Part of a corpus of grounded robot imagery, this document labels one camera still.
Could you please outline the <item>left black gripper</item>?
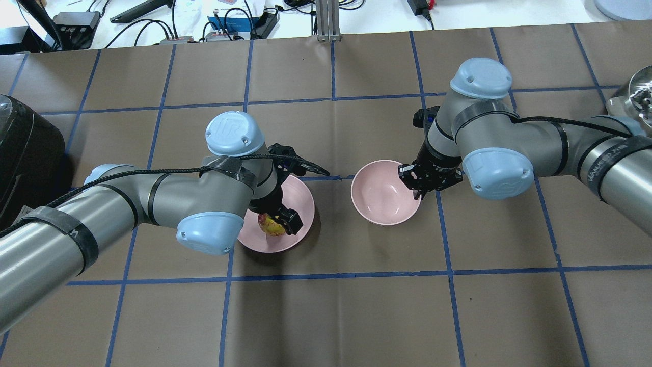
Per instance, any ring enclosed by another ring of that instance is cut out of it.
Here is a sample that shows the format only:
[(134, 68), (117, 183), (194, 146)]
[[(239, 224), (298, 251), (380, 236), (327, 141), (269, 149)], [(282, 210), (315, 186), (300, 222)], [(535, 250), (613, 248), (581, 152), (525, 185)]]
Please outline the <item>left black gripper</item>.
[(284, 206), (282, 200), (283, 190), (281, 185), (277, 184), (265, 197), (252, 198), (248, 209), (257, 214), (275, 215), (275, 221), (285, 228), (287, 235), (297, 235), (303, 228), (303, 221), (300, 214)]

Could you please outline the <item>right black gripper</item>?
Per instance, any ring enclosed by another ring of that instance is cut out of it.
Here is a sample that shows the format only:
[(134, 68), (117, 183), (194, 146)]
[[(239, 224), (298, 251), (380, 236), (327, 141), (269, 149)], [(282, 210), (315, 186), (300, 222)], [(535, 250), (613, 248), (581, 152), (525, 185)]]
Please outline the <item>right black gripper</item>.
[(423, 200), (431, 191), (442, 191), (463, 181), (459, 156), (443, 155), (429, 143), (423, 143), (411, 164), (398, 166), (398, 177), (414, 193), (415, 200)]

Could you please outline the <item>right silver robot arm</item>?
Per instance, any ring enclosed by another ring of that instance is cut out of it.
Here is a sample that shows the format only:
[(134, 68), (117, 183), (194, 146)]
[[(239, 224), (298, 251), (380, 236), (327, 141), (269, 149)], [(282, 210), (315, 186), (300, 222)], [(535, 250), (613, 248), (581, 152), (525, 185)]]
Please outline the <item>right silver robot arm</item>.
[(503, 101), (511, 84), (499, 61), (470, 58), (442, 105), (415, 112), (424, 141), (415, 160), (397, 169), (414, 199), (466, 179), (477, 196), (503, 200), (536, 177), (573, 176), (650, 233), (650, 135), (640, 123), (611, 115), (522, 118)]

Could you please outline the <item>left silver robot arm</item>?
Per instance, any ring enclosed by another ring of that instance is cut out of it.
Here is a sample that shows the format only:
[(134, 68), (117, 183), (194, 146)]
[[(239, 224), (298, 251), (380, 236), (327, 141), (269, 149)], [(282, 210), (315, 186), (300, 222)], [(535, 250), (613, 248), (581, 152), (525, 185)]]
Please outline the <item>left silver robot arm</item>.
[(2, 332), (140, 224), (174, 228), (180, 244), (211, 255), (233, 248), (247, 211), (270, 214), (289, 235), (301, 230), (300, 215), (282, 202), (282, 184), (292, 174), (326, 170), (290, 146), (267, 146), (255, 119), (242, 111), (213, 118), (205, 140), (210, 156), (200, 167), (100, 165), (83, 186), (4, 230)]

